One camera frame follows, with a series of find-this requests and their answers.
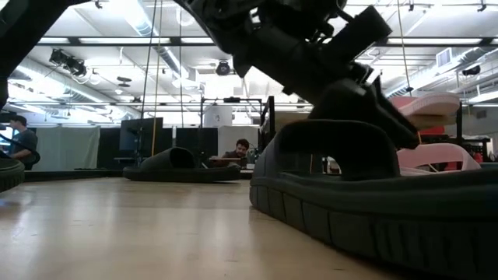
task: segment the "curtain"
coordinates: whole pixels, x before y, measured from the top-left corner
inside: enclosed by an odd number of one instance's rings
[[[36,171],[96,168],[100,128],[38,128]]]

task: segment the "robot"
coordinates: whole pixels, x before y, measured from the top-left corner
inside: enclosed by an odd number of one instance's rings
[[[8,19],[2,40],[23,32],[24,44],[2,42],[2,55],[11,54],[0,67],[0,106],[7,97],[6,78],[44,32],[69,5],[89,0],[10,1],[2,11]],[[416,129],[383,96],[379,76],[354,59],[391,33],[377,10],[370,6],[358,16],[343,11],[346,0],[174,0],[188,11],[227,54],[244,77],[256,67],[314,105],[310,118],[363,121],[382,128],[399,148],[415,148]],[[20,23],[37,15],[37,26]],[[334,35],[329,19],[340,17],[345,28]]]

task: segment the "man at computer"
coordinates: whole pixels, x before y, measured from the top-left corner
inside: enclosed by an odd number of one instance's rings
[[[247,165],[247,151],[249,149],[249,141],[247,139],[239,139],[235,144],[235,149],[231,152],[225,152],[225,154],[219,158],[213,156],[211,160],[214,162],[215,166],[222,166],[228,163],[236,163],[241,167]]]
[[[12,140],[20,143],[21,145],[36,151],[38,144],[37,135],[26,127],[27,121],[23,116],[13,116],[10,118],[10,127],[17,130],[19,133],[12,137]],[[35,156],[33,153],[19,145],[11,144],[9,155],[13,159],[19,160],[24,164],[25,170],[33,168]]]

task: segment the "fluorescent light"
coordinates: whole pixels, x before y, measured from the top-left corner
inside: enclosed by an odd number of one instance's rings
[[[484,102],[484,101],[488,101],[488,100],[493,100],[496,98],[498,98],[498,91],[480,94],[476,97],[469,99],[468,102],[470,104],[474,104],[474,103]]]
[[[192,37],[192,38],[181,38],[181,42],[185,44],[213,44],[211,38],[209,37]]]
[[[146,5],[146,8],[154,8],[154,7],[176,8],[176,7],[180,7],[180,6],[177,3],[174,3],[174,2],[163,3],[162,5],[161,4],[157,4],[157,5]]]
[[[114,37],[114,38],[80,38],[79,41],[82,44],[149,44],[151,43],[148,37]],[[153,38],[151,44],[169,44],[171,43],[170,38]]]
[[[372,62],[373,59],[355,59],[356,63],[361,63],[361,64],[369,64]]]
[[[174,87],[176,87],[177,89],[179,89],[182,86],[184,88],[188,88],[188,87],[198,88],[199,87],[199,83],[198,82],[191,81],[189,79],[176,79],[171,84]]]
[[[18,109],[21,109],[21,110],[27,110],[29,112],[33,112],[33,113],[38,113],[38,114],[46,114],[46,112],[38,107],[35,107],[35,106],[31,106],[31,105],[24,105],[24,106],[17,106],[17,105],[13,105],[13,104],[9,104],[11,107],[14,107],[14,108],[18,108]]]
[[[389,38],[388,44],[478,44],[481,38]]]
[[[193,68],[198,69],[198,70],[214,70],[214,69],[216,69],[216,66],[212,66],[212,65],[196,65]]]
[[[66,103],[66,105],[69,105],[69,106],[109,106],[110,103],[90,103],[90,102],[69,102],[69,103]]]
[[[428,65],[431,61],[419,61],[416,59],[407,59],[406,64],[407,65]],[[380,59],[377,62],[373,64],[374,66],[404,66],[405,61],[404,60],[385,60],[385,59]]]
[[[14,105],[38,105],[38,106],[61,105],[59,102],[9,102],[9,104],[14,104]]]
[[[142,103],[116,103],[116,106],[141,106]],[[154,103],[144,103],[144,106],[154,106]]]
[[[498,107],[498,104],[476,104],[476,105],[472,105],[473,107],[479,107],[479,108],[494,108],[494,107]]]
[[[60,38],[60,37],[43,37],[38,42],[39,44],[69,44],[68,38]]]

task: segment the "black partition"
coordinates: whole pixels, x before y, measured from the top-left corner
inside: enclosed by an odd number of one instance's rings
[[[177,128],[176,146],[188,149],[198,156],[218,155],[218,128]]]
[[[133,151],[120,151],[120,128],[101,128],[99,139],[99,152],[97,155],[97,168],[108,170],[122,170],[132,166]],[[173,145],[173,129],[163,128],[158,131],[154,153],[162,152]]]

